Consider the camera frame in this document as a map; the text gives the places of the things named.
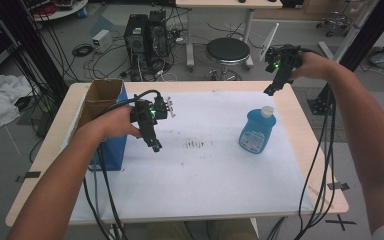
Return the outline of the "black stand base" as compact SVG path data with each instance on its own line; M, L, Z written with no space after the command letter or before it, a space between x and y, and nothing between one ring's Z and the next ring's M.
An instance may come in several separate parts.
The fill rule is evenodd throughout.
M307 104L313 115L330 115L332 112L333 101L334 97L331 87L326 84L314 99L307 100Z

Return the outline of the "round white table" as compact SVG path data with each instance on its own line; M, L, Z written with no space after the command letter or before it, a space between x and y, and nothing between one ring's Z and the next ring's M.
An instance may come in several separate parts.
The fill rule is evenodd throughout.
M36 22L49 21L80 13L85 16L84 8L88 0L63 0L65 5L58 4L57 0L44 0L43 3L30 9Z

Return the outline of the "white desk with metal legs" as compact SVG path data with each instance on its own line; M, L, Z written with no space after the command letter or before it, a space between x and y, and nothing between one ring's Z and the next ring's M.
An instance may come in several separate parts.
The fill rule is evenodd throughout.
M195 66L194 46L192 42L192 22L194 8L229 8L245 9L245 29L242 40L247 43L252 26L252 19L256 9L281 9L283 4L280 0L175 0L176 6L187 10L187 37L186 37L186 68L190 71Z

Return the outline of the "office chair wheel base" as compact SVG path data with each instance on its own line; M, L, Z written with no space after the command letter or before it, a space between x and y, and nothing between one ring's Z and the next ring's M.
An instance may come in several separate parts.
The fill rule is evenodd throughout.
M329 26L330 29L326 32L326 37L332 37L335 32L340 31L343 36L346 36L352 25L352 20L342 12L330 12L323 17L317 24L318 29Z

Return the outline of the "person's right hand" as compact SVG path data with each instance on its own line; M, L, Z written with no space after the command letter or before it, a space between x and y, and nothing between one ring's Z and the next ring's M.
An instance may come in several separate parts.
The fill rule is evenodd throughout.
M329 71L335 66L332 60L312 52L300 53L299 58L302 64L292 72L291 80L301 77L327 80Z

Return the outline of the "blue cardboard box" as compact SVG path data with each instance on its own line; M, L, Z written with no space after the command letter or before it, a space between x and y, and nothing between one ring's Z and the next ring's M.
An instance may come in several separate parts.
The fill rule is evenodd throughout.
M107 107L126 99L127 91L122 80L94 80L80 100L80 106L75 113L63 147L81 126L93 120ZM94 153L88 169L101 171L101 160L103 160L107 171L120 171L126 142L126 135L106 139L100 145L100 151Z

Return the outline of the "person's left hand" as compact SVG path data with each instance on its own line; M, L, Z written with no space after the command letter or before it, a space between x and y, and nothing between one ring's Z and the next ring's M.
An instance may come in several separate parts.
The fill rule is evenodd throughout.
M130 122L132 110L132 107L119 107L89 122L85 127L99 140L124 135L140 138L139 129Z

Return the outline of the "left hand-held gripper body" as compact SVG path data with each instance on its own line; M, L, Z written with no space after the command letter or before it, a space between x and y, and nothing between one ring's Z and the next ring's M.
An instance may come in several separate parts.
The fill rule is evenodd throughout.
M158 120L163 120L171 115L174 117L173 102L170 97L163 98L160 94L154 101L143 99L140 95L134 97L134 107L130 113L130 121L139 125L142 134L154 134L154 126Z

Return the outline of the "small white device box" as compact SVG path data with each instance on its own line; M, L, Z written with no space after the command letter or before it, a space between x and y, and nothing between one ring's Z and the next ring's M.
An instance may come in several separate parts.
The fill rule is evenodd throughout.
M98 53L104 53L113 44L109 30L103 29L92 38L92 43Z

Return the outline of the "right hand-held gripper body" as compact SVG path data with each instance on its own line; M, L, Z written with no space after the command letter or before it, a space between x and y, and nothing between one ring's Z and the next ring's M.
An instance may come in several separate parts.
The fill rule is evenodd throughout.
M266 67L267 72L273 73L279 69L292 72L294 68L298 68L302 64L298 57L301 47L290 44L282 46L271 45L278 27L279 24L276 23L267 38L264 40L261 46L259 60L268 64Z

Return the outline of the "black round stool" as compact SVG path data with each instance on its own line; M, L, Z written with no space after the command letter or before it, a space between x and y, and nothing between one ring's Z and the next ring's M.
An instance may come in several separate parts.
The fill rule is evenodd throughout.
M241 81L242 77L229 67L244 64L250 57L250 48L239 39L217 38L206 45L206 56L221 65L207 73L211 80Z

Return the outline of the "blue bottle with white cap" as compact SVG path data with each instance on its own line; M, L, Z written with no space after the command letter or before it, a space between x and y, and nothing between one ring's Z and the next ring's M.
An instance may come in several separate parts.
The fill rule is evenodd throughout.
M263 106L249 111L247 123L239 136L239 145L250 153L260 154L265 149L275 124L273 107Z

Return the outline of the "black computer tower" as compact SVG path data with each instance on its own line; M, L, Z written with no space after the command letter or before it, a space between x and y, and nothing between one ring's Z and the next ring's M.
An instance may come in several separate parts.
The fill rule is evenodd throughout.
M157 60L169 55L166 11L151 11L147 21L148 52L147 59L152 67Z
M124 32L130 62L130 79L132 82L144 81L144 73L148 69L148 39L146 33L148 16L131 14Z

